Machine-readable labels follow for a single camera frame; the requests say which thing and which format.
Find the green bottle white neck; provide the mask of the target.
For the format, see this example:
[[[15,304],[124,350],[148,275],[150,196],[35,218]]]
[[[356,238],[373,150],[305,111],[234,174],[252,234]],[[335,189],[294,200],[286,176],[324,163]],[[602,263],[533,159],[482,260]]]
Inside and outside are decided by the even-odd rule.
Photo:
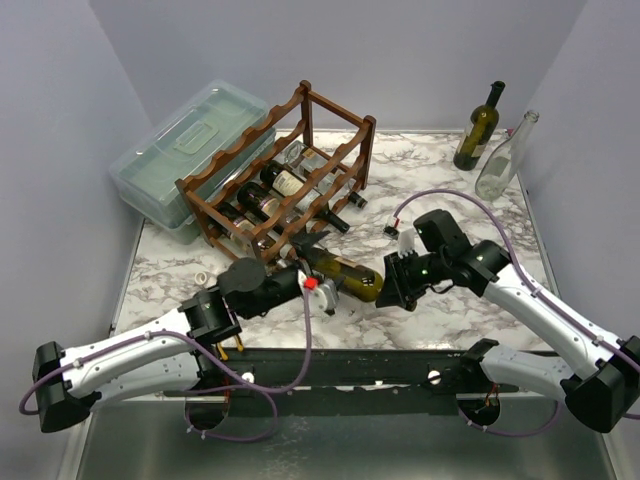
[[[374,302],[383,288],[384,280],[376,270],[328,250],[312,247],[297,256],[303,257],[314,273],[331,279],[341,292],[364,303]]]

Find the green bottle grey label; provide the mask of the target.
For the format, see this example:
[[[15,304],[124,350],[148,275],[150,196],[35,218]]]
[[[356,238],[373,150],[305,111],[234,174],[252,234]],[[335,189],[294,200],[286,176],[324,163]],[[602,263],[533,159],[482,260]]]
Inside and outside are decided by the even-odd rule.
[[[247,211],[263,222],[268,221],[281,205],[278,198],[253,181],[242,185],[237,192],[237,201]],[[297,221],[303,213],[300,206],[296,206],[283,222],[276,223],[273,229],[277,234],[284,233],[284,227]]]

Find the tall clear glass bottle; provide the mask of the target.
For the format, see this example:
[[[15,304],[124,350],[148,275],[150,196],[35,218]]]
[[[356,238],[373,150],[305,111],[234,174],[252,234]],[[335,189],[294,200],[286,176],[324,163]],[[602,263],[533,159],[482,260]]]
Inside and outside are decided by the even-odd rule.
[[[475,183],[475,193],[480,199],[492,202],[504,193],[518,172],[527,141],[539,119],[539,112],[528,110],[512,135],[490,154]]]

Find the tall dark green bottle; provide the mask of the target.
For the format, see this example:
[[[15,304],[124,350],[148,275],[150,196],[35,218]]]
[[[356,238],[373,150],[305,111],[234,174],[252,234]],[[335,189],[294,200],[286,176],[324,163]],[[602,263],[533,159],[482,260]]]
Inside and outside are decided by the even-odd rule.
[[[471,171],[478,164],[499,122],[497,104],[506,87],[503,81],[491,84],[486,102],[471,113],[463,136],[453,157],[453,164],[462,171]]]

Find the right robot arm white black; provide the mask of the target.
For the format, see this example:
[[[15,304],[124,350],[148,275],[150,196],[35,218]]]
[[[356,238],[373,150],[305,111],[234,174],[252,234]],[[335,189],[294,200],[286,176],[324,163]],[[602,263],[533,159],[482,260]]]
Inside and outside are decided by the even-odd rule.
[[[521,387],[564,404],[586,427],[610,432],[639,398],[639,339],[622,339],[554,296],[491,240],[469,241],[452,215],[436,209],[409,230],[398,218],[384,227],[397,250],[384,258],[379,308],[416,308],[443,281],[509,312],[543,339],[556,359],[481,340],[466,354],[460,379],[469,390]]]

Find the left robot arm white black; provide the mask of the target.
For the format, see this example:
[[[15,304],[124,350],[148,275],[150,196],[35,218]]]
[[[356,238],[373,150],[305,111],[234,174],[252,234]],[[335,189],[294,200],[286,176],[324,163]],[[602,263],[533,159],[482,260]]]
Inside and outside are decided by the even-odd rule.
[[[328,310],[329,297],[303,258],[326,235],[296,234],[290,244],[297,260],[274,273],[255,258],[236,260],[214,286],[123,334],[74,348],[55,341],[40,345],[25,396],[36,400],[32,413],[41,431],[65,430],[107,403],[147,393],[192,388],[201,395],[214,393],[221,385],[222,362],[213,348],[239,337],[240,320],[264,316],[298,297],[316,297],[319,308]]]

